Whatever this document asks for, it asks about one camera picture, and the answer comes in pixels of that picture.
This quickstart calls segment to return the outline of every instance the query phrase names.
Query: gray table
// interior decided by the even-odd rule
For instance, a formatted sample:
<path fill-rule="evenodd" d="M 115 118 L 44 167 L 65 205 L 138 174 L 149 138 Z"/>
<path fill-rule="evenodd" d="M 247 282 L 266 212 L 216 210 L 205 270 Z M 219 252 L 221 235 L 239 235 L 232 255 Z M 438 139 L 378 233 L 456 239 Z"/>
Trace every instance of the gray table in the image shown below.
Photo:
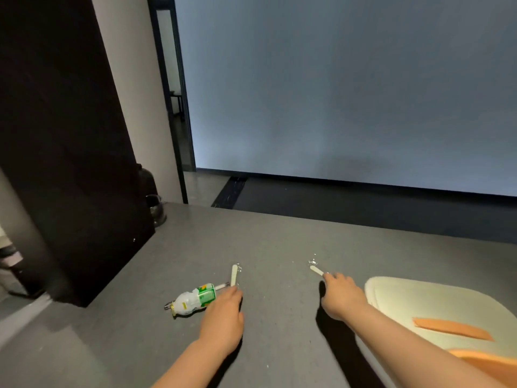
<path fill-rule="evenodd" d="M 378 386 L 342 324 L 319 311 L 315 259 L 354 277 L 469 287 L 517 313 L 517 246 L 168 204 L 166 224 L 86 309 L 54 303 L 0 352 L 0 385 L 148 387 L 197 337 L 202 313 L 163 305 L 240 263 L 246 328 L 221 387 Z"/>

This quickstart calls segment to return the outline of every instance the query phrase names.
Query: green label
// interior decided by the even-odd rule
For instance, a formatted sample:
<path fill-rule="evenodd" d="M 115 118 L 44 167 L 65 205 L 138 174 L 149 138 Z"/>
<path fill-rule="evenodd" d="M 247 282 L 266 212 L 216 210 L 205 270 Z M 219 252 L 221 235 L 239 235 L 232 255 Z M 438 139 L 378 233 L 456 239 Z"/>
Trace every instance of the green label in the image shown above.
<path fill-rule="evenodd" d="M 199 297 L 199 302 L 201 303 L 202 308 L 216 299 L 216 291 L 212 284 L 198 287 L 197 290 L 199 291 L 197 296 Z"/>

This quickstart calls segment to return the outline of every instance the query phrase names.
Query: gray floor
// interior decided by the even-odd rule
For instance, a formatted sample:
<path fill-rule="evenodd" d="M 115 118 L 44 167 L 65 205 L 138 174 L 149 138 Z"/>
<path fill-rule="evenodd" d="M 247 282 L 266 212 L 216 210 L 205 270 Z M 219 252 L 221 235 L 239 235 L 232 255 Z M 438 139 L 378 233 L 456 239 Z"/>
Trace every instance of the gray floor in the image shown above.
<path fill-rule="evenodd" d="M 210 387 L 380 387 L 353 333 L 322 312 L 316 259 L 354 277 L 472 288 L 517 313 L 517 246 L 167 204 L 168 221 L 86 309 L 53 303 L 0 351 L 9 388 L 149 387 L 196 339 L 203 313 L 163 305 L 240 263 L 242 346 Z"/>
<path fill-rule="evenodd" d="M 228 176 L 183 172 L 189 204 L 210 207 L 229 180 Z"/>
<path fill-rule="evenodd" d="M 502 196 L 249 178 L 234 209 L 517 244 L 515 198 Z"/>

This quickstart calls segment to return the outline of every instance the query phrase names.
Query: black panel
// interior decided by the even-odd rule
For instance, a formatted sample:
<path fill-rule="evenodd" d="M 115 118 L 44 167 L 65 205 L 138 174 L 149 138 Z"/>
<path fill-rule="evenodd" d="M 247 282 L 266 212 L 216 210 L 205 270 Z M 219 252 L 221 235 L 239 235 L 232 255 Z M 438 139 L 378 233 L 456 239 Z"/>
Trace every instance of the black panel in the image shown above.
<path fill-rule="evenodd" d="M 0 168 L 84 306 L 154 229 L 92 2 L 40 1 L 0 1 Z"/>

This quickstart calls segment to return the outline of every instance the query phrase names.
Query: plastic bottle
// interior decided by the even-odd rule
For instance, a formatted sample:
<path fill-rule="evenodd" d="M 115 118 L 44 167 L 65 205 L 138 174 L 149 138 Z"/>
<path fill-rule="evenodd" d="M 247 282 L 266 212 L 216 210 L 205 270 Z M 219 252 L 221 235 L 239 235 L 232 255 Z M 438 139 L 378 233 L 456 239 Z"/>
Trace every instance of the plastic bottle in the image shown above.
<path fill-rule="evenodd" d="M 173 316 L 177 314 L 186 316 L 196 310 L 206 308 L 210 302 L 216 299 L 216 292 L 228 286 L 229 283 L 223 283 L 219 286 L 214 286 L 213 283 L 207 283 L 191 292 L 179 294 L 176 300 L 165 304 L 164 309 L 170 309 Z"/>

